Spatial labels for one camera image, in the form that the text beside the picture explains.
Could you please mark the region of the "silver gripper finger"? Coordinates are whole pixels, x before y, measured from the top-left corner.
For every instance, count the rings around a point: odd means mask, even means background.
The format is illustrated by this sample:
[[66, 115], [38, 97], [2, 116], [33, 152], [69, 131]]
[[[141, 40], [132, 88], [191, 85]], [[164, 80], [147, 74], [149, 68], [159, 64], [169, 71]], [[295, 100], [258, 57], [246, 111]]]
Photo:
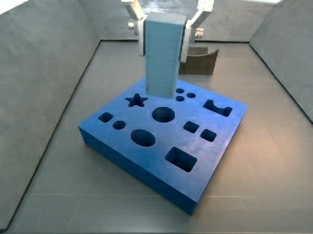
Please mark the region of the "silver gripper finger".
[[181, 63], [184, 63], [187, 60], [188, 45], [196, 38], [196, 29], [199, 28], [212, 11], [214, 1], [215, 0], [198, 0], [196, 12], [192, 18], [185, 21], [179, 56], [179, 61]]
[[144, 56], [144, 20], [147, 15], [137, 0], [120, 0], [120, 2], [124, 4], [129, 17], [133, 20], [133, 23], [128, 24], [128, 27], [137, 35], [137, 51], [139, 55]]

